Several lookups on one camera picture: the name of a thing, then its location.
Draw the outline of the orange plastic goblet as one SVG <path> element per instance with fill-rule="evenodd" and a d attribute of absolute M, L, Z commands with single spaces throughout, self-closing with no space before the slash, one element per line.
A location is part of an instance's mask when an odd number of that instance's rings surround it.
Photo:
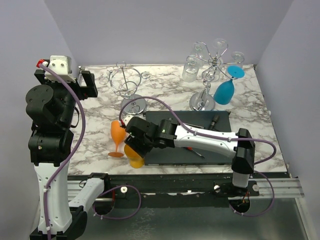
<path fill-rule="evenodd" d="M 114 158 L 121 158 L 124 156 L 122 152 L 119 151 L 119 145 L 124 141 L 126 137 L 125 129 L 121 127 L 118 120 L 114 120 L 110 125 L 110 135 L 115 144 L 115 150 L 109 152 L 108 155 Z"/>

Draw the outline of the small chrome wire rack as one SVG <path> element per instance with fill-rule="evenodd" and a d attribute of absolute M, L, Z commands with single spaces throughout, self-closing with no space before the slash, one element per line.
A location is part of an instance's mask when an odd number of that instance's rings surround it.
<path fill-rule="evenodd" d="M 115 68 L 98 75 L 101 85 L 108 85 L 115 95 L 122 98 L 122 113 L 131 116 L 140 116 L 147 109 L 146 100 L 137 93 L 142 80 L 142 74 L 125 61 L 117 62 Z"/>

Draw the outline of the blue plastic goblet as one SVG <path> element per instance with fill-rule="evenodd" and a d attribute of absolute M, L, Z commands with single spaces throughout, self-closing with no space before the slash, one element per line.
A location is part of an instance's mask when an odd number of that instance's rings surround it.
<path fill-rule="evenodd" d="M 227 80 L 219 85 L 213 95 L 214 101 L 220 105 L 227 105 L 230 103 L 235 93 L 233 80 L 243 78 L 245 76 L 245 71 L 237 65 L 230 65 L 226 68 L 225 75 Z"/>

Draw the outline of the clear tumbler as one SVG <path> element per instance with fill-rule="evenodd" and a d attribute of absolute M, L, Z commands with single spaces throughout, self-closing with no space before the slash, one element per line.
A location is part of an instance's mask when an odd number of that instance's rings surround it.
<path fill-rule="evenodd" d="M 245 55 L 240 51 L 234 51 L 231 54 L 231 57 L 233 58 L 233 62 L 236 66 L 243 68 L 244 61 L 245 61 Z"/>

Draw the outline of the small clear wine glass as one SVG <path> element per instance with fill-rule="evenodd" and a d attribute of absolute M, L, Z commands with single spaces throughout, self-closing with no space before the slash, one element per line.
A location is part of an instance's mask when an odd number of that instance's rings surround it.
<path fill-rule="evenodd" d="M 200 93 L 199 107 L 201 111 L 211 111 L 215 107 L 215 101 L 210 94 L 211 83 L 214 82 L 216 78 L 216 71 L 212 68 L 205 70 L 202 73 L 204 90 Z"/>

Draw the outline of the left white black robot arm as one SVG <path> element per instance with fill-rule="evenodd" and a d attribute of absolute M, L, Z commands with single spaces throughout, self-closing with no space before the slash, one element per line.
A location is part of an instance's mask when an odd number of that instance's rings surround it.
<path fill-rule="evenodd" d="M 78 239 L 85 232 L 96 198 L 107 197 L 111 191 L 106 173 L 92 173 L 73 200 L 68 199 L 69 161 L 75 152 L 73 115 L 78 111 L 83 116 L 79 102 L 98 95 L 94 75 L 88 70 L 80 73 L 83 86 L 77 79 L 67 84 L 50 81 L 43 70 L 37 70 L 39 85 L 25 97 L 26 113 L 32 119 L 28 148 L 40 195 L 40 219 L 30 234 L 32 240 Z"/>

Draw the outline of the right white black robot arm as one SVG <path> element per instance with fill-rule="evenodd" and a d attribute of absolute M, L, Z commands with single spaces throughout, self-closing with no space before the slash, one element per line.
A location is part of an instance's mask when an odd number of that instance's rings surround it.
<path fill-rule="evenodd" d="M 250 175 L 254 172 L 256 145 L 247 129 L 238 132 L 219 132 L 174 123 L 170 118 L 159 124 L 132 117 L 122 124 L 128 133 L 125 143 L 140 157 L 153 148 L 196 148 L 224 155 L 232 159 L 232 182 L 230 191 L 241 196 L 248 190 Z"/>

